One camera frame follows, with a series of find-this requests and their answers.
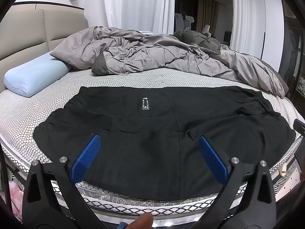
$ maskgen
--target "black pants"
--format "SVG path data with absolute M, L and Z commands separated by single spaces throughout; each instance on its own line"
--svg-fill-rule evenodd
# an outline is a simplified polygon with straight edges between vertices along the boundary
M 149 110 L 142 110 L 148 98 Z M 295 131 L 261 92 L 239 87 L 136 89 L 81 87 L 33 138 L 52 160 L 79 155 L 91 133 L 101 150 L 84 180 L 120 194 L 176 200 L 217 193 L 198 151 L 205 134 L 243 163 L 276 163 Z

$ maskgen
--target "memory foam pillow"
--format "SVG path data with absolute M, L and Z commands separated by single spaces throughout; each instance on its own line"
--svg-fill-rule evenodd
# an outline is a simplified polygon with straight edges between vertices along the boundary
M 7 71 L 4 85 L 12 92 L 31 97 L 67 74 L 72 68 L 46 53 Z

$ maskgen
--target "silver screw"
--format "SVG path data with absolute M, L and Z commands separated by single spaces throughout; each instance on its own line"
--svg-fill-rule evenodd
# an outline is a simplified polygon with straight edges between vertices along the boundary
M 231 158 L 232 163 L 234 164 L 238 164 L 239 163 L 239 159 L 237 157 L 233 157 Z
M 61 162 L 61 163 L 65 163 L 65 162 L 67 162 L 67 157 L 61 157 L 60 159 L 59 159 L 59 162 Z
M 32 162 L 32 165 L 36 166 L 38 163 L 39 163 L 38 160 L 34 160 L 34 161 Z
M 265 160 L 262 160 L 262 161 L 260 161 L 260 165 L 263 166 L 263 167 L 265 167 L 265 166 L 267 166 L 267 163 L 266 163 Z

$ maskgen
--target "headboard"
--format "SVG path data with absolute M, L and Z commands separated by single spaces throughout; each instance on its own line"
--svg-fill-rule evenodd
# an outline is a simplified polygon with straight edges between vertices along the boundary
M 4 74 L 52 51 L 88 27 L 83 9 L 58 3 L 14 3 L 0 22 L 0 92 Z

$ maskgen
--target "logo patch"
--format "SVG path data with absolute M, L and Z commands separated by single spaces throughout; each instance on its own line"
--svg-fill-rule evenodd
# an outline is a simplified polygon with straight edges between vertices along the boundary
M 142 110 L 149 110 L 148 98 L 142 98 Z

